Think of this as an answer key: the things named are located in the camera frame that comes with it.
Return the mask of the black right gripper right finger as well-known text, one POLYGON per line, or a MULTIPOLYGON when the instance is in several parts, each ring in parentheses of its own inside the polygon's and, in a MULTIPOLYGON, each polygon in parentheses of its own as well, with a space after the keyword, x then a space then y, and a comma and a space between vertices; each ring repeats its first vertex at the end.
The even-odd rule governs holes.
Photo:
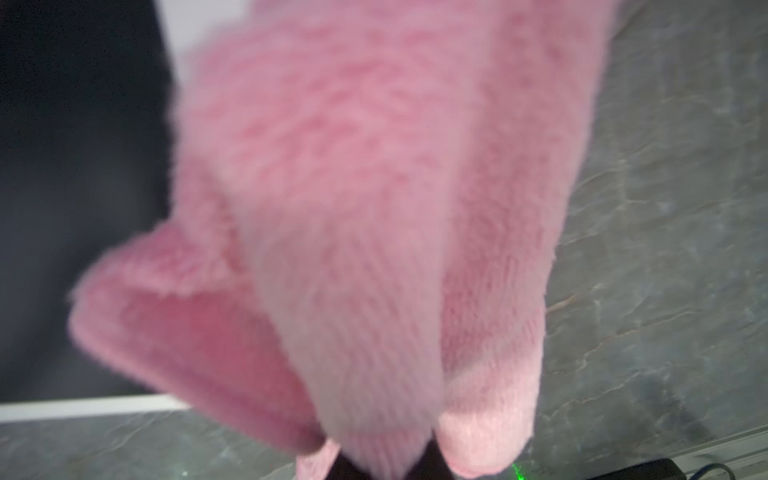
POLYGON ((436 440, 431 440, 421 458, 407 474, 407 480, 454 480, 436 440))

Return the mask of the pink microfiber cloth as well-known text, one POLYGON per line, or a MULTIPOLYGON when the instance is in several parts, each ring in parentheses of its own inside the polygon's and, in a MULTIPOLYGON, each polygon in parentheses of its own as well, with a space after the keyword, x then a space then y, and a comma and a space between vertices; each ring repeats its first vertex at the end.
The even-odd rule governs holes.
POLYGON ((253 1, 177 92, 172 209, 93 265, 109 368, 299 457, 467 478, 533 432, 614 1, 253 1))

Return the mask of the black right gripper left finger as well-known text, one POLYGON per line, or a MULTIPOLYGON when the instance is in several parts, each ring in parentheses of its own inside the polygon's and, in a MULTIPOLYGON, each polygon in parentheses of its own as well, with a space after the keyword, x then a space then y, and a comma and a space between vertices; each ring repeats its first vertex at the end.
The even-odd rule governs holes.
POLYGON ((326 480, 371 480, 371 476, 340 453, 326 475, 326 480))

